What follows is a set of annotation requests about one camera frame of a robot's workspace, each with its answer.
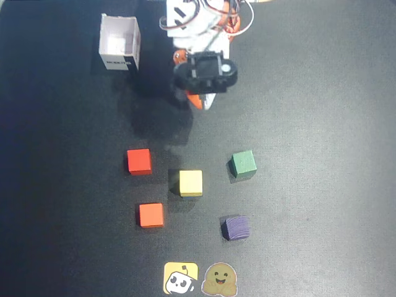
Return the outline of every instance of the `white robot part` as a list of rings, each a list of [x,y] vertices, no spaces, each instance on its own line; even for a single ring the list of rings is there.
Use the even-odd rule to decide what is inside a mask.
[[[170,293],[185,294],[192,292],[194,286],[192,284],[193,278],[180,272],[173,272],[166,282],[166,290]]]
[[[168,37],[192,38],[218,23],[221,16],[206,9],[203,1],[166,0],[166,26],[173,28],[167,30]],[[207,2],[216,9],[221,9],[224,5],[224,0],[207,0]]]
[[[195,38],[175,37],[173,45],[186,49],[192,54],[207,50],[216,53],[223,52],[225,59],[230,58],[230,41],[226,32],[219,33],[216,30],[208,30]]]
[[[205,94],[204,110],[208,110],[212,106],[213,101],[215,101],[215,97],[216,93]]]

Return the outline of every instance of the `orange cube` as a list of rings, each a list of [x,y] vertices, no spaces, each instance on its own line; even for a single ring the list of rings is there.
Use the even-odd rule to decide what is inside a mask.
[[[128,169],[131,175],[152,174],[151,154],[149,149],[128,150]]]
[[[162,203],[140,204],[140,225],[143,228],[163,227]]]

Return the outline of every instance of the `open box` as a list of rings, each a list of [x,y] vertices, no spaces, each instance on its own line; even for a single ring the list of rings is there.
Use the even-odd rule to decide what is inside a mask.
[[[102,14],[99,54],[108,70],[139,70],[140,30],[137,19]]]

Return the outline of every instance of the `robot logo sticker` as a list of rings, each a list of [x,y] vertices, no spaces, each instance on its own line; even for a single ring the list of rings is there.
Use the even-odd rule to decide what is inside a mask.
[[[236,272],[226,263],[216,263],[208,268],[202,283],[202,292],[209,296],[234,297],[238,294]]]
[[[195,263],[169,262],[165,264],[163,291],[171,295],[183,295],[194,291],[198,280]]]

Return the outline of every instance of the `wooden block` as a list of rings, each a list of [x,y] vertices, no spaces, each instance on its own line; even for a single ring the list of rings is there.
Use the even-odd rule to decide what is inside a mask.
[[[152,174],[150,150],[128,150],[128,169],[131,175]]]
[[[162,203],[140,204],[140,225],[143,228],[163,227]]]
[[[247,216],[240,216],[234,218],[227,218],[226,225],[226,238],[228,240],[239,240],[248,238],[250,236],[249,219]]]
[[[202,196],[202,171],[180,170],[180,196]]]
[[[254,161],[253,152],[234,153],[231,159],[232,171],[236,178],[245,178],[253,176],[257,171],[256,162]]]

